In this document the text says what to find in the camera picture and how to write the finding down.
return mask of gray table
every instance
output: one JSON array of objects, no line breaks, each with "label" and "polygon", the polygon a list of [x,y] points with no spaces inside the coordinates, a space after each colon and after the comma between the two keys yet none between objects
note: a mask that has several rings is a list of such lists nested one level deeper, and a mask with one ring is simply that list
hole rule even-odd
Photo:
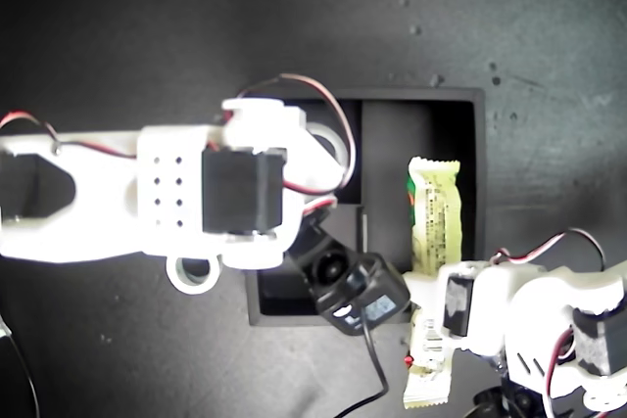
[{"label": "gray table", "polygon": [[[487,248],[523,251],[578,225],[612,263],[625,252],[626,0],[0,0],[0,12],[2,108],[61,130],[206,121],[241,85],[285,70],[331,87],[439,75],[484,88]],[[573,240],[544,262],[594,269],[593,256]],[[378,388],[360,339],[251,329],[242,278],[226,271],[188,298],[144,255],[3,259],[0,307],[45,418],[330,417]],[[392,391],[356,416],[458,418],[498,382],[460,353],[450,403],[405,412],[406,336],[375,332]],[[20,380],[2,386],[27,404]]]}]

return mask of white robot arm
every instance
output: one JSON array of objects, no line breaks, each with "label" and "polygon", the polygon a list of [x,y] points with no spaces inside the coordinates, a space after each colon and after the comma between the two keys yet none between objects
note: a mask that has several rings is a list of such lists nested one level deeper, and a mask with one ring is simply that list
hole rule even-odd
[{"label": "white robot arm", "polygon": [[[321,195],[329,193],[325,201],[332,202],[332,189],[338,187],[345,169],[307,131],[301,109],[258,98],[226,100],[222,107],[229,114],[224,126],[148,126],[139,131],[57,134],[47,123],[39,123],[51,135],[1,137],[0,152],[5,155],[36,155],[66,172],[73,181],[74,197],[45,218],[3,214],[0,254],[55,263],[133,252],[165,256],[170,280],[188,294],[213,286],[219,275],[218,256],[225,265],[240,269],[279,265],[296,239],[311,199],[283,188],[282,179],[320,189]],[[36,121],[20,113],[8,120],[18,117]],[[247,156],[258,168],[253,171],[248,164],[244,173],[238,173],[231,162],[213,167],[216,160],[208,159],[207,154],[221,154],[218,148],[230,155]],[[262,201],[263,195],[257,201],[261,206],[280,208],[278,224],[245,233],[208,230],[212,222],[207,219],[212,214],[204,201],[212,192],[213,178],[231,178],[235,180],[232,185],[242,191],[248,191],[247,186],[255,181],[238,179],[259,178],[260,185],[276,186],[276,181],[263,175],[271,167],[265,166],[262,156],[274,157],[273,162],[281,160],[280,201]],[[268,194],[267,188],[259,191]],[[212,276],[203,283],[190,280],[180,269],[184,257],[207,259]]]},{"label": "white robot arm", "polygon": [[406,273],[411,300],[433,313],[449,348],[505,355],[509,379],[541,394],[549,418],[550,397],[578,387],[599,416],[625,405],[627,261],[574,273],[503,258],[448,264],[437,279]]}]

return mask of black tray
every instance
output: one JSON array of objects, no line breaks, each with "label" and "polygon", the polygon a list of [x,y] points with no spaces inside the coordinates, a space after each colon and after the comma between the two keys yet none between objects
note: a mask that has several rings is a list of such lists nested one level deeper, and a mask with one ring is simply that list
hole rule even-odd
[{"label": "black tray", "polygon": [[[332,112],[313,92],[274,88],[264,95],[303,108],[308,121],[339,130]],[[336,96],[356,134],[358,168],[339,193],[340,205],[324,226],[340,242],[382,254],[401,272],[411,269],[408,164],[415,156],[458,160],[463,259],[480,259],[485,236],[484,94],[476,89],[356,89]],[[362,231],[361,212],[367,214]],[[251,325],[324,325],[301,275],[286,259],[271,270],[246,273]],[[393,321],[409,320],[408,313]]]}]

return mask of black cable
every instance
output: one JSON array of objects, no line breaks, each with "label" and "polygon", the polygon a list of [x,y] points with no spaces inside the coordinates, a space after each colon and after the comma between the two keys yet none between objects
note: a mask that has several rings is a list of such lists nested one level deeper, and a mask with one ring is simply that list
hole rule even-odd
[{"label": "black cable", "polygon": [[30,385],[30,391],[32,393],[32,402],[35,405],[35,418],[40,418],[41,414],[39,411],[39,398],[37,398],[37,390],[35,389],[35,385],[32,382],[32,376],[30,375],[30,371],[28,370],[28,366],[26,365],[26,361],[24,360],[24,356],[22,355],[22,352],[20,351],[18,344],[13,339],[13,335],[9,335],[8,338],[11,341],[11,345],[13,345],[13,349],[15,350],[16,355],[18,359],[20,360],[20,365],[22,366],[24,374],[26,375],[26,378],[28,379],[28,384]]},{"label": "black cable", "polygon": [[383,372],[383,368],[381,367],[381,363],[379,362],[379,358],[376,355],[376,350],[374,349],[374,342],[372,341],[372,336],[370,335],[370,328],[368,327],[367,317],[365,315],[365,308],[362,307],[361,310],[361,318],[363,325],[363,337],[365,339],[365,346],[368,348],[368,354],[370,355],[370,359],[372,360],[372,365],[376,370],[376,374],[381,381],[382,389],[377,392],[375,395],[371,395],[368,398],[364,398],[361,401],[358,401],[354,405],[349,406],[347,409],[342,411],[339,415],[335,415],[335,418],[344,418],[349,413],[353,413],[358,408],[362,408],[364,405],[368,405],[369,403],[373,403],[375,400],[380,399],[384,395],[386,395],[390,391],[390,386],[388,385],[388,380],[385,377],[385,372]]}]

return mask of snack wrapper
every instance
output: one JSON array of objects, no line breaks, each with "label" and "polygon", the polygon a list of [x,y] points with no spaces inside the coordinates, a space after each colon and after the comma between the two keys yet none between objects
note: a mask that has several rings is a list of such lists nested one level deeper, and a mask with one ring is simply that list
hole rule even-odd
[{"label": "snack wrapper", "polygon": [[[445,263],[461,261],[459,162],[410,162],[412,270],[436,277]],[[453,350],[435,329],[434,313],[418,308],[411,318],[410,366],[405,408],[446,403],[451,391]]]}]

